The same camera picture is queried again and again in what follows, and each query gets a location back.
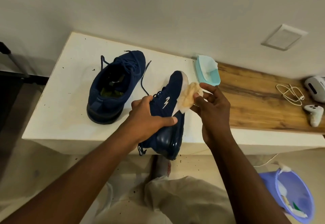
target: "shoe logo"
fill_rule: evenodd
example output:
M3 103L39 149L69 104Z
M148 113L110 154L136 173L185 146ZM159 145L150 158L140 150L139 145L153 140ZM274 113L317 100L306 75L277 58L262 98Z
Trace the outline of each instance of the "shoe logo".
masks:
M164 103L164 105L165 105L164 107L166 107L166 105L168 104L168 100L169 100L169 99L170 99L170 97L166 98L166 102Z

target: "white table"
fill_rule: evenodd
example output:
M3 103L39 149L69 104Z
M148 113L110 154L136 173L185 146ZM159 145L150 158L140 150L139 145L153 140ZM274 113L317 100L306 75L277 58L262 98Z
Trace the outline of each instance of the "white table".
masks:
M64 154L86 154L110 136L126 119L131 102L145 94L140 82L124 106L119 119L110 125L92 122L86 113L89 88L100 71L100 55L108 62L125 50L140 50L152 61L143 85L150 94L165 86L175 70L184 71L189 83L197 81L194 60L117 43L80 33L71 33L44 92L22 136ZM210 154L201 134L201 120L191 110L185 114L180 154ZM322 135L232 129L234 138L247 155L273 154L325 147Z

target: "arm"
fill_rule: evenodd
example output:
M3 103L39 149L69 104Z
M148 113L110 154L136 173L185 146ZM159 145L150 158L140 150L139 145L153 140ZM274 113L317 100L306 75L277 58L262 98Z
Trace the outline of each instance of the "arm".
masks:
M2 223L80 223L120 161L160 128L176 124L175 117L151 116L151 99L132 102L129 117L106 141Z
M290 224L231 134L229 101L218 87L200 86L211 94L194 94L191 109L202 119L203 139L217 163L236 222Z

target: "person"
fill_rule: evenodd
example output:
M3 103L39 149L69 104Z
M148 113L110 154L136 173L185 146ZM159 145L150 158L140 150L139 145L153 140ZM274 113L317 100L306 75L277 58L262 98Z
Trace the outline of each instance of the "person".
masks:
M191 109L202 119L203 140L212 152L226 192L192 177L169 181L169 163L159 157L153 177L158 178L145 186L146 204L160 209L174 224L289 224L231 134L229 101L217 86L200 86L209 93L203 97L194 94L195 105ZM150 100L152 96L133 101L128 118L106 141L3 224L78 224L119 162L160 128L176 124L174 117L151 116Z

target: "white cable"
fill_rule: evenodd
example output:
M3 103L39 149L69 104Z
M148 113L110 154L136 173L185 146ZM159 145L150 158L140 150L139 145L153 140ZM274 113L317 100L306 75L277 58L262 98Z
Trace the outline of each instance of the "white cable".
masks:
M279 89L278 86L283 86L283 87L285 87L287 90L286 90L285 92L282 92L282 91L280 91L280 89ZM280 85L280 84L276 85L275 87L277 88L277 90L278 90L279 92L281 92L282 96L283 96L286 100L288 100L290 103L292 103L293 105L297 105L297 106L302 106L302 105L303 105L303 103L301 102L301 100L304 100L304 99L305 99L305 96L303 95L303 93L301 92L301 90L300 90L298 87L296 87L296 86L292 86L291 84L289 84L289 87L290 87L290 88L288 88L287 86L284 86L284 85ZM295 93L295 90L294 90L294 89L298 89L298 91L299 91L300 94L301 94L300 97L298 97L298 95ZM294 100L294 99L289 98L289 97L286 95L286 93L287 93L288 91L291 92L291 94L294 95L297 99Z
M279 153L276 153L270 160L268 160L266 163L262 164L262 165L258 165L258 166L253 166L254 168L258 168L258 167L262 167L266 164L268 164L270 161L272 161L277 155L279 155Z

